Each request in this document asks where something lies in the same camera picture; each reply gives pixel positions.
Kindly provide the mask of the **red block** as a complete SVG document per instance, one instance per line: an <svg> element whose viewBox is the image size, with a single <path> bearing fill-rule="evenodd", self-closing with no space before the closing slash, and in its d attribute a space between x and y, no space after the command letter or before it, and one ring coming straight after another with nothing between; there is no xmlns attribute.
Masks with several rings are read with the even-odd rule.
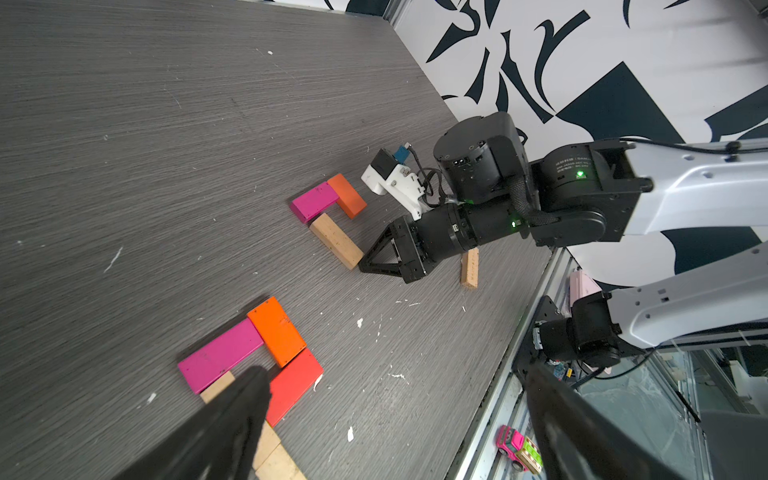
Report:
<svg viewBox="0 0 768 480"><path fill-rule="evenodd" d="M308 348L302 350L270 382L271 399L266 422L275 427L323 374L324 370L312 352Z"/></svg>

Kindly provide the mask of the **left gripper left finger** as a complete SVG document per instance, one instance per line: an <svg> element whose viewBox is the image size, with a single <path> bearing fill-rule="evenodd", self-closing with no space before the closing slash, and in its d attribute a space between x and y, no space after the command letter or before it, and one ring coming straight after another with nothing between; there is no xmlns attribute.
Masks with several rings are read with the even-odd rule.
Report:
<svg viewBox="0 0 768 480"><path fill-rule="evenodd" d="M266 383L266 419L271 393L268 371L260 366L247 368L236 379L249 373L263 374ZM231 437L221 421L206 413L206 405L116 477L118 479L233 479ZM251 476L251 456L245 460L245 478Z"/></svg>

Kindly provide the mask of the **magenta block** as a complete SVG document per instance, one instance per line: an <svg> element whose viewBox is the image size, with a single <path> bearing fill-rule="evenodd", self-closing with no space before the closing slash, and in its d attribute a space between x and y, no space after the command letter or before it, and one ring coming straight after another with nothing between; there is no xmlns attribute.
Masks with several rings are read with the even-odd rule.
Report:
<svg viewBox="0 0 768 480"><path fill-rule="evenodd" d="M264 345L254 324L245 319L184 358L178 368L195 394Z"/></svg>
<svg viewBox="0 0 768 480"><path fill-rule="evenodd" d="M336 191L328 182L323 182L295 198L290 209L302 224L308 224L338 200Z"/></svg>

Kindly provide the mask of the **orange block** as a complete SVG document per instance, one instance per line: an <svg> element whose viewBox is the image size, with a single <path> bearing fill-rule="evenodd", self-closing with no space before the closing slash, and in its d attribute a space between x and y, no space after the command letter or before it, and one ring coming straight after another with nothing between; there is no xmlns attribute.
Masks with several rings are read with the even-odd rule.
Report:
<svg viewBox="0 0 768 480"><path fill-rule="evenodd" d="M275 297L247 313L276 364L283 368L305 348L306 342Z"/></svg>
<svg viewBox="0 0 768 480"><path fill-rule="evenodd" d="M337 204L350 219L367 207L366 201L342 174L333 176L327 183L338 196Z"/></svg>

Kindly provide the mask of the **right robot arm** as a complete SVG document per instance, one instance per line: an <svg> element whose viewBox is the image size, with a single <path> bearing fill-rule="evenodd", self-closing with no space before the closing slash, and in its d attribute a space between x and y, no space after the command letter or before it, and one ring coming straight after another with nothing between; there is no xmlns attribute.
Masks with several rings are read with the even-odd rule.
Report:
<svg viewBox="0 0 768 480"><path fill-rule="evenodd" d="M426 201L427 180L395 154L380 150L366 168L368 188L395 198L406 214L362 257L362 272L411 283L513 234L558 248L767 220L767 150L756 140L694 147L620 138L529 161L511 116L496 112L460 121L433 154L448 183L435 205ZM589 295L569 316L542 312L526 360L608 368L673 340L766 320L761 244L654 283Z"/></svg>

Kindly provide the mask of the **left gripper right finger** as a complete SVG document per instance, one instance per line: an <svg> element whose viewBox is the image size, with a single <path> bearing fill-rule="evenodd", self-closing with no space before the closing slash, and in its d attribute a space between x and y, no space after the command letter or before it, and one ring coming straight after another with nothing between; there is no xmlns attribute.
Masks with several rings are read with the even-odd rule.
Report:
<svg viewBox="0 0 768 480"><path fill-rule="evenodd" d="M525 391L548 479L680 477L542 366L528 369Z"/></svg>

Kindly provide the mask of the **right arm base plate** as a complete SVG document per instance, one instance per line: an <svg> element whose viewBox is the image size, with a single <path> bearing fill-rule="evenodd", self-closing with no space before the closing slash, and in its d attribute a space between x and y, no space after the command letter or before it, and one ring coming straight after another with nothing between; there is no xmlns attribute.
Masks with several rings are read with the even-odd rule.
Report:
<svg viewBox="0 0 768 480"><path fill-rule="evenodd" d="M576 360L576 351L569 337L570 317L564 316L551 297L542 296L536 303L532 320L527 327L513 361L513 372L522 385L534 365L562 363Z"/></svg>

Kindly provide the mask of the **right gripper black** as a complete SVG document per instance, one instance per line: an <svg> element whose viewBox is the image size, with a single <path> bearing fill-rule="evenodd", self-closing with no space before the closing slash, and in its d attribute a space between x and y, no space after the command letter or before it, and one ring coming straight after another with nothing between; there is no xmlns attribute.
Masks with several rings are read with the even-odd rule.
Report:
<svg viewBox="0 0 768 480"><path fill-rule="evenodd" d="M428 211L419 220L407 216L390 222L358 264L362 273L385 275L406 284L429 275L443 260L478 246L470 220L471 205L446 204ZM395 260L379 257L391 247Z"/></svg>

